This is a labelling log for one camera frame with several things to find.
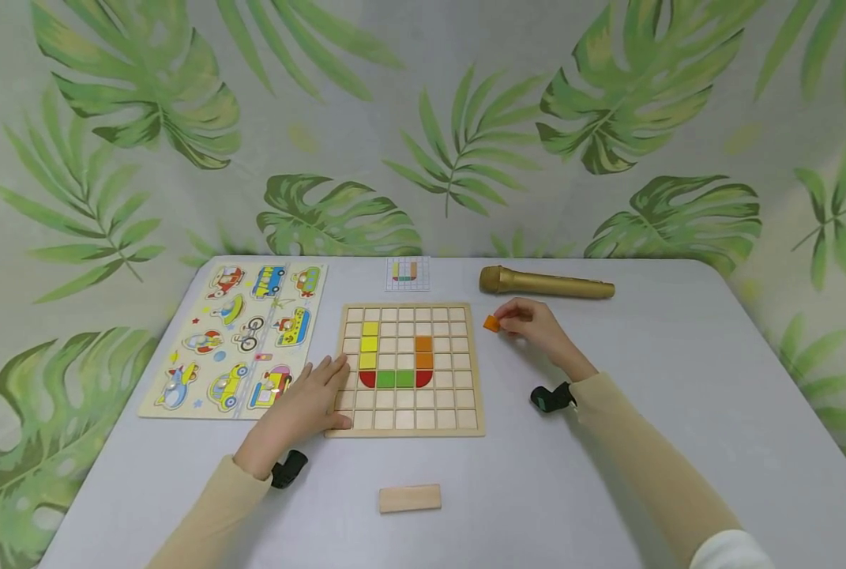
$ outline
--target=child's hand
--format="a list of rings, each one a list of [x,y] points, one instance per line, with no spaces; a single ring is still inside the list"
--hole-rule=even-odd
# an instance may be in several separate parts
[[[495,311],[502,330],[523,336],[546,353],[574,382],[596,375],[596,368],[565,334],[546,304],[531,299],[508,300]]]
[[[321,431],[349,429],[350,419],[328,409],[344,388],[350,365],[347,357],[326,356],[318,367],[307,364],[292,386],[249,431],[233,462],[259,480],[267,480],[284,451]]]

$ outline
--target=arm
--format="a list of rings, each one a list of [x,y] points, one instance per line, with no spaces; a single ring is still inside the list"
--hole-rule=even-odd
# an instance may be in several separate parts
[[[502,328],[536,344],[571,378],[577,415],[643,499],[681,567],[769,568],[728,505],[700,473],[598,373],[548,307],[514,299],[495,312]]]
[[[350,419],[328,408],[344,387],[350,366],[345,356],[308,364],[289,390],[225,456],[205,490],[147,569],[215,569],[243,520],[271,487],[277,458],[302,439],[328,429],[349,429]]]

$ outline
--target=table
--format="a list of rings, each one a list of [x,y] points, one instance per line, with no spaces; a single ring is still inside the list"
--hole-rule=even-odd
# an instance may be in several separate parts
[[[331,271],[311,360],[334,349],[348,302],[463,300],[482,322],[510,298],[477,288],[496,259],[433,258],[432,290],[406,293],[383,292],[380,258],[315,260]],[[691,260],[506,264],[615,282],[612,300],[547,303],[777,567],[846,567],[846,460],[716,271]],[[602,450],[565,413],[544,416],[528,402],[559,373],[492,332],[475,339],[487,436],[304,443],[309,466],[269,493],[224,566],[674,567]],[[156,359],[169,349],[161,342]],[[140,419],[147,387],[131,396],[42,569],[143,567],[251,426]],[[378,513],[380,488],[410,484],[440,484],[442,509]]]

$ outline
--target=tropical leaf backdrop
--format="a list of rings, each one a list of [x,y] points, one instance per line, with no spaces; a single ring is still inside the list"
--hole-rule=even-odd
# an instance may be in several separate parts
[[[846,455],[846,0],[0,2],[0,569],[255,253],[697,259]]]

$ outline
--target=beige sleeve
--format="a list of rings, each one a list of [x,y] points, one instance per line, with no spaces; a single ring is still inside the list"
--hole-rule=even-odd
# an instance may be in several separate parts
[[[271,479],[256,480],[231,455],[215,469],[205,490],[147,569],[216,569],[239,525],[265,497]]]
[[[573,382],[577,417],[618,465],[681,567],[713,535],[742,529],[708,481],[626,399],[606,373]]]

